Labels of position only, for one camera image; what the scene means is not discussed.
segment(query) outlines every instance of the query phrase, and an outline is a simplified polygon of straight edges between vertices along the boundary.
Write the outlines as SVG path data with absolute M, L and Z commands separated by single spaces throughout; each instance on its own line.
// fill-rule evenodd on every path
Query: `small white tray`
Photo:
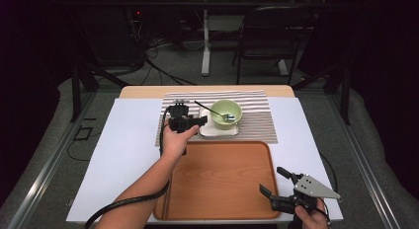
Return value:
M 206 137 L 217 137 L 217 136 L 233 136 L 238 133 L 238 123 L 236 123 L 232 128 L 223 130 L 215 127 L 215 123 L 210 118 L 210 111 L 207 109 L 200 108 L 200 117 L 208 116 L 208 122 L 206 125 L 200 127 L 200 135 Z

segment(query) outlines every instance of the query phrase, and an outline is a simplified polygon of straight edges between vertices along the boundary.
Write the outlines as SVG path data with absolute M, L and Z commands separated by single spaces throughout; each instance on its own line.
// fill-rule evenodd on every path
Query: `white table surface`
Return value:
M 278 144 L 269 144 L 273 168 L 312 175 L 331 188 L 304 112 L 297 98 L 268 97 Z M 161 99 L 116 99 L 67 221 L 85 223 L 113 200 L 159 157 L 155 137 L 162 106 Z M 293 183 L 279 174 L 276 180 L 281 196 L 293 194 Z M 332 220 L 343 215 L 335 199 L 325 200 Z M 159 221 L 150 224 L 276 223 L 292 221 L 286 213 L 274 220 Z

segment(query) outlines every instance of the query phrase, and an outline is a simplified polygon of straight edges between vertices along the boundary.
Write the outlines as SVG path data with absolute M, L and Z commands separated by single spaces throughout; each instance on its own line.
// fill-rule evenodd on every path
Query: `spoon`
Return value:
M 235 117 L 234 117 L 234 115 L 233 115 L 233 114 L 220 114 L 220 113 L 218 113 L 218 112 L 215 112 L 215 111 L 213 111 L 213 110 L 211 110 L 211 109 L 207 108 L 206 106 L 204 106 L 204 105 L 200 104 L 200 103 L 199 103 L 199 102 L 197 102 L 197 101 L 195 101 L 195 103 L 196 103 L 196 104 L 198 104 L 200 107 L 203 107 L 203 108 L 207 109 L 208 111 L 210 111 L 210 112 L 212 112 L 212 113 L 215 113 L 215 114 L 217 114 L 217 115 L 222 116 L 222 119 L 223 119 L 224 121 L 226 121 L 226 122 L 235 122 Z

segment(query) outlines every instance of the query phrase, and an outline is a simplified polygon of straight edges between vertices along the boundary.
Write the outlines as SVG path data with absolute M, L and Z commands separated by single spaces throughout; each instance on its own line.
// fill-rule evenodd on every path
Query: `striped cloth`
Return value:
M 198 101 L 206 107 L 211 107 L 218 100 L 228 99 L 236 102 L 243 110 L 243 116 L 239 121 L 239 131 L 236 135 L 228 136 L 202 136 L 197 134 L 190 141 L 249 141 L 258 140 L 266 143 L 278 143 L 277 133 L 274 122 L 272 121 L 271 110 L 269 108 L 268 98 L 265 91 L 224 91 L 224 92 L 195 92 L 195 93 L 168 93 L 163 98 L 159 126 L 162 121 L 164 111 L 169 106 L 173 106 L 173 101 L 184 100 L 185 105 L 189 107 L 189 115 L 199 117 L 201 107 L 195 104 Z M 156 136 L 156 146 L 159 145 L 158 136 Z

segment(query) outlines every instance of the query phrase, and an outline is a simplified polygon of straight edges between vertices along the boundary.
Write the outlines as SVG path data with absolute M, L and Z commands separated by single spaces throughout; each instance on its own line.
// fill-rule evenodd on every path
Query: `wooden tray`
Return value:
M 190 142 L 171 186 L 159 198 L 159 220 L 273 219 L 259 184 L 278 195 L 269 146 L 260 141 Z

